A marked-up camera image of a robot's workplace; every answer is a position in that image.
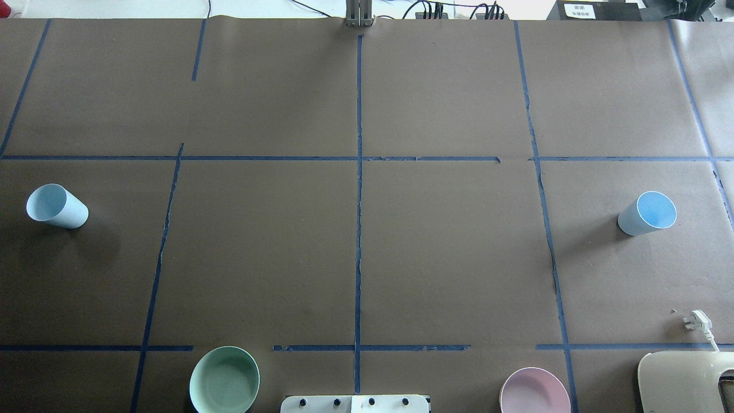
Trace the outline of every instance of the light blue plastic cup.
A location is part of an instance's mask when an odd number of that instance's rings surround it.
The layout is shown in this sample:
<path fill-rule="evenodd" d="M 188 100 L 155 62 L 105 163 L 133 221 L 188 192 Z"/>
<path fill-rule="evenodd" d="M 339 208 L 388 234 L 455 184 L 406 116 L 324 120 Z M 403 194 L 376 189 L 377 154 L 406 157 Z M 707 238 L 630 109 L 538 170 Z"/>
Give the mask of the light blue plastic cup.
<path fill-rule="evenodd" d="M 239 347 L 209 351 L 191 374 L 189 395 L 199 413 L 244 413 L 260 389 L 255 359 Z"/>
<path fill-rule="evenodd" d="M 670 228 L 676 217 L 677 211 L 670 198 L 656 191 L 647 191 L 619 214 L 617 224 L 627 235 L 635 237 Z"/>

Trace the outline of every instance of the pink bowl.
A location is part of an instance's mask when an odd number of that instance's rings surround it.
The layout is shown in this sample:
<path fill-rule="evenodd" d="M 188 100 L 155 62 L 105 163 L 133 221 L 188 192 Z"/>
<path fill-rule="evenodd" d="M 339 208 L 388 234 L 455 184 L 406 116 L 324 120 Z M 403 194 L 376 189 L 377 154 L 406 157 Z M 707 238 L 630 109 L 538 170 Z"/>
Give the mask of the pink bowl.
<path fill-rule="evenodd" d="M 519 369 L 500 390 L 502 413 L 569 413 L 571 401 L 563 383 L 538 367 Z"/>

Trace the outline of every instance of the white plug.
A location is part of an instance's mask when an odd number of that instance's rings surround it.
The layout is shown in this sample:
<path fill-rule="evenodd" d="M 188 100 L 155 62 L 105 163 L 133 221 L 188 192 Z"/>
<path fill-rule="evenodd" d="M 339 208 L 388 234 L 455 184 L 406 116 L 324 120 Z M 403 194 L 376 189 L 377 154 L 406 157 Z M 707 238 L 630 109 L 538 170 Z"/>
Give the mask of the white plug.
<path fill-rule="evenodd" d="M 684 317 L 683 322 L 686 324 L 688 330 L 701 330 L 703 336 L 711 344 L 714 351 L 719 351 L 719 346 L 713 341 L 713 334 L 711 333 L 711 319 L 706 316 L 701 310 L 691 311 L 691 317 Z"/>

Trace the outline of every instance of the white label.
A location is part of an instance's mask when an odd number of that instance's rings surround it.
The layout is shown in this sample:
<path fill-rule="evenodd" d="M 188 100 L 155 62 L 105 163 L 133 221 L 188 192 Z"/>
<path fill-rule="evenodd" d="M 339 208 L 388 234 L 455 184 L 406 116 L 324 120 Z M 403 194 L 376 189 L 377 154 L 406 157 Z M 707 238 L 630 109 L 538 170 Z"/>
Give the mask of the white label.
<path fill-rule="evenodd" d="M 571 18 L 596 18 L 591 4 L 564 4 L 566 15 Z"/>

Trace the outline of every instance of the blue cup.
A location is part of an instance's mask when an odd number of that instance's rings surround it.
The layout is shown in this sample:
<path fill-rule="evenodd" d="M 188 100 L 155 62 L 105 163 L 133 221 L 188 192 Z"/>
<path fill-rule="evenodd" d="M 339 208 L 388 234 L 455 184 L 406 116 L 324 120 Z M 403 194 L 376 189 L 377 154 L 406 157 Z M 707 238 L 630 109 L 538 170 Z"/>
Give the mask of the blue cup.
<path fill-rule="evenodd" d="M 627 235 L 635 237 L 670 228 L 676 217 L 677 211 L 670 198 L 656 191 L 647 191 L 619 214 L 617 224 Z"/>

